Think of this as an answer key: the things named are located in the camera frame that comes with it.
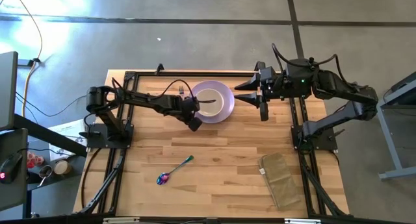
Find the wooden tabletop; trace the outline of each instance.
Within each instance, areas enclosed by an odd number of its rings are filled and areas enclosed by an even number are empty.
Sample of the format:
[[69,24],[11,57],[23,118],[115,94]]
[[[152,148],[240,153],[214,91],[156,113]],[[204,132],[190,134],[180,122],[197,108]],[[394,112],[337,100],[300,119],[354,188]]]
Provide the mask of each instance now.
[[[123,82],[126,70],[109,70],[111,78]],[[141,77],[138,92],[159,94],[178,77]],[[209,79],[233,88],[248,80],[237,77],[185,77],[191,87]],[[167,93],[178,94],[175,83]],[[324,103],[313,96],[306,100],[310,120],[326,116]],[[306,205],[298,156],[293,150],[289,101],[269,102],[269,120],[260,121],[259,110],[235,100],[233,113],[217,124],[203,124],[192,132],[173,117],[152,109],[135,107],[133,143],[127,150],[117,216],[165,217],[238,217],[300,218],[306,217]],[[270,153],[281,153],[292,173],[301,202],[277,210],[259,173],[258,159]],[[103,149],[92,162],[84,188],[85,203],[95,195],[103,182],[109,150]],[[86,164],[92,153],[88,154]],[[156,184],[162,172],[169,172],[189,155],[195,159],[177,170],[162,186]],[[341,174],[335,157],[317,151],[322,186],[338,207],[348,213]],[[107,197],[111,203],[112,186]],[[317,208],[315,190],[312,189]],[[74,212],[81,209],[80,191]]]

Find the brown cloth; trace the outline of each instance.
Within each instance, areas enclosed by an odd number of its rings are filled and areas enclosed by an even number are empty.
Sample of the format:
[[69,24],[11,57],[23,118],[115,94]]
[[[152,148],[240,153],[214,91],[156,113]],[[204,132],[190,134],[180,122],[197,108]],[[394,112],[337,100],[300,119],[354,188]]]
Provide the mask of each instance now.
[[291,172],[281,154],[262,156],[259,166],[277,208],[300,201]]

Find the iridescent spoon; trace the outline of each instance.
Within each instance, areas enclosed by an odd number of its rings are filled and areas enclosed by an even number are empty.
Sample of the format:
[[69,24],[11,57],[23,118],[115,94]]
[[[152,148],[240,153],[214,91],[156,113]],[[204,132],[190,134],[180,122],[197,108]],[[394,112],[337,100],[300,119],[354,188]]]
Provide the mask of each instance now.
[[190,162],[192,159],[194,159],[194,156],[190,155],[190,156],[188,156],[187,159],[185,159],[180,165],[178,165],[171,172],[169,172],[169,173],[161,173],[161,175],[159,175],[159,177],[157,177],[156,183],[158,185],[165,184],[166,182],[168,182],[170,174],[172,174],[175,170],[179,169],[181,166],[185,165],[187,162]]

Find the white paper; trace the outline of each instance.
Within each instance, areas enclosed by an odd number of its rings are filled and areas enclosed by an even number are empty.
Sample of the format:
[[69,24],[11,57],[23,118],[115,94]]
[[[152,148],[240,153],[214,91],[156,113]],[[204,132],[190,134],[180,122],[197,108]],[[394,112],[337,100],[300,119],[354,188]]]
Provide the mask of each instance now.
[[[54,131],[56,133],[59,133],[61,135],[65,135],[67,136],[68,139],[71,139],[77,143],[82,144],[83,146],[86,147],[86,139],[83,138],[82,136],[79,135],[80,132],[85,131],[85,125],[84,125],[84,121],[82,119],[77,120],[77,121],[73,121],[70,123],[65,123],[65,124],[61,124],[61,125],[57,125],[54,127],[50,127],[49,130]],[[67,150],[63,150],[57,146],[51,145],[49,144],[49,148],[50,150],[54,150],[57,153],[66,153],[68,155],[74,155],[75,153],[71,153],[68,152]],[[56,154],[52,151],[49,152],[49,155],[51,157],[51,161],[54,160],[62,160],[65,158],[68,158],[69,156],[67,155],[62,155],[62,154]]]

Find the concrete floor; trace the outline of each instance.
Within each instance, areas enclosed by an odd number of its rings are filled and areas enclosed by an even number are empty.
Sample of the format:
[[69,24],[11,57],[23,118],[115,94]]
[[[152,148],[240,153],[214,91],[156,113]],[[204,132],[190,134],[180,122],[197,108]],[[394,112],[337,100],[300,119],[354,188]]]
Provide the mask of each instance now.
[[[290,20],[287,0],[25,2],[31,2],[28,7],[33,13],[49,15]],[[6,3],[0,6],[0,12],[24,13],[21,8],[6,8]],[[416,21],[415,3],[416,0],[294,0],[298,19],[309,21]],[[32,76],[28,98],[47,113],[61,110],[84,95],[89,86],[103,84],[108,69],[155,69],[158,63],[163,63],[166,69],[251,70],[258,60],[276,68],[272,42],[278,44],[286,57],[296,57],[292,27],[283,25],[46,22],[39,25],[44,37],[41,56],[44,64]],[[17,50],[20,57],[37,54],[37,32],[30,21],[0,21],[0,35],[0,51]],[[306,57],[322,60],[337,53],[346,79],[374,87],[379,97],[415,71],[414,27],[300,27],[300,36]],[[335,64],[323,68],[335,71]],[[26,74],[25,68],[19,69],[18,92],[23,90]],[[327,112],[333,112],[344,102],[326,101]],[[81,119],[86,110],[80,101],[53,118],[35,114],[40,124],[50,127]],[[351,213],[361,218],[414,223],[416,177],[384,182],[378,179],[379,172],[393,169],[378,119],[351,121],[338,129],[346,129],[337,142]],[[372,142],[363,143],[364,137]],[[42,216],[71,213],[78,183],[79,177],[36,190],[33,210]],[[41,199],[48,202],[38,205]],[[0,219],[19,218],[19,208],[0,212]]]

